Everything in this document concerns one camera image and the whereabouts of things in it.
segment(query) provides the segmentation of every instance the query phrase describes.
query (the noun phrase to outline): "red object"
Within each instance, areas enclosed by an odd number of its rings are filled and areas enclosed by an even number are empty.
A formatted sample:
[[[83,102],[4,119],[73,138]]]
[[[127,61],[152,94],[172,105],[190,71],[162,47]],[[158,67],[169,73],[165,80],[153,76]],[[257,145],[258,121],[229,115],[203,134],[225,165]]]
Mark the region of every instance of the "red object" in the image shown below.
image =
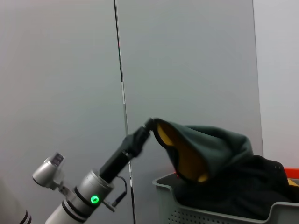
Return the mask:
[[[299,179],[299,168],[285,168],[286,177],[290,179]]]
[[[179,179],[179,175],[177,174],[177,172],[176,172],[176,171],[174,171],[173,173],[174,173],[174,174],[176,174],[176,176],[177,176],[177,179]]]

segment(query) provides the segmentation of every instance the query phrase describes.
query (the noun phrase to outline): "gray plastic basket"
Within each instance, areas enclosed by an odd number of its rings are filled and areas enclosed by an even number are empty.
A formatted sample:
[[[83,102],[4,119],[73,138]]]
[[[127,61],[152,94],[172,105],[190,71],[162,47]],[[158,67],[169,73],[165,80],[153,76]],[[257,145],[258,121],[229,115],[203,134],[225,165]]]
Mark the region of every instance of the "gray plastic basket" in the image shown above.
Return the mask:
[[[272,205],[267,220],[255,220],[189,208],[179,204],[173,194],[175,174],[153,181],[159,198],[160,224],[299,224],[299,203]]]

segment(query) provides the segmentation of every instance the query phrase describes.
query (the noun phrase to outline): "black cable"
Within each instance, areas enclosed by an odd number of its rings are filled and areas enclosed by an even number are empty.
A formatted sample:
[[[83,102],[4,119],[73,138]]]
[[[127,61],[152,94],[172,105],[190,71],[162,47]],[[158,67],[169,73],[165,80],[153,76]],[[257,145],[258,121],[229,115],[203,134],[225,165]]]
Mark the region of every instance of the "black cable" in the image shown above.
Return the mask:
[[[123,181],[124,181],[124,183],[125,183],[125,188],[126,188],[126,193],[127,193],[127,191],[128,191],[128,187],[127,187],[127,182],[126,182],[126,180],[125,180],[125,178],[123,178],[122,176],[116,176],[116,177],[118,177],[118,178],[120,178],[120,179],[122,179]]]
[[[128,191],[128,186],[127,186],[127,182],[125,180],[125,178],[123,178],[122,176],[116,176],[120,179],[122,179],[125,183],[125,191],[112,203],[112,206],[115,207],[116,205],[118,205],[119,202],[122,201],[122,199],[127,195],[127,191]]]

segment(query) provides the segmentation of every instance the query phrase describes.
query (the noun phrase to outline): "gray partition panel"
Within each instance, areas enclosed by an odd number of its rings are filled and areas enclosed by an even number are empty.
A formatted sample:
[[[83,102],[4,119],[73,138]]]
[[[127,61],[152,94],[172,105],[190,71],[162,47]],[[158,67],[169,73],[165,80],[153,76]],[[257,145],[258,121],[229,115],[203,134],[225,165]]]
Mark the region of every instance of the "gray partition panel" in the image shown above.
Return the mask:
[[[32,173],[54,152],[73,186],[125,137],[114,4],[110,0],[0,3],[0,174],[43,224],[61,203]],[[122,173],[129,181],[128,169]],[[124,184],[115,180],[116,198]],[[88,224],[133,223],[130,192]]]
[[[263,154],[251,0],[117,1],[131,133],[148,117],[247,135]],[[158,220],[152,180],[173,171],[154,137],[132,175],[137,224]]]

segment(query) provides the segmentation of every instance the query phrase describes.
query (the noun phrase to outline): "white wall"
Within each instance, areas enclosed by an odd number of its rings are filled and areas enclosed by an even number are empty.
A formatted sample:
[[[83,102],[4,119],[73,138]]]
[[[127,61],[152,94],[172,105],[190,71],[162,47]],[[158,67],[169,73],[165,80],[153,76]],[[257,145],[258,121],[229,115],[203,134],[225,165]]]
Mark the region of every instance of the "white wall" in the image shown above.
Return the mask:
[[[299,1],[254,0],[263,151],[299,167]]]

